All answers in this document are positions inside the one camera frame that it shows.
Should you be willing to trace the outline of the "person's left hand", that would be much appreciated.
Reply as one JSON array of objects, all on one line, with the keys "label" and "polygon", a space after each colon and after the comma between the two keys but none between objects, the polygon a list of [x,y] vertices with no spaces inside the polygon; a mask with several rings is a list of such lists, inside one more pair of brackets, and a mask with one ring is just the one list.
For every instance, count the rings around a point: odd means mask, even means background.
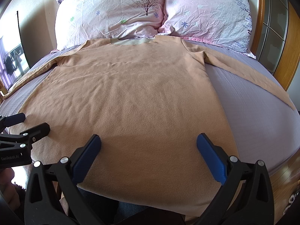
[{"label": "person's left hand", "polygon": [[0,176],[1,191],[3,192],[5,201],[13,211],[20,206],[19,194],[11,182],[14,176],[15,173],[12,168],[3,169]]}]

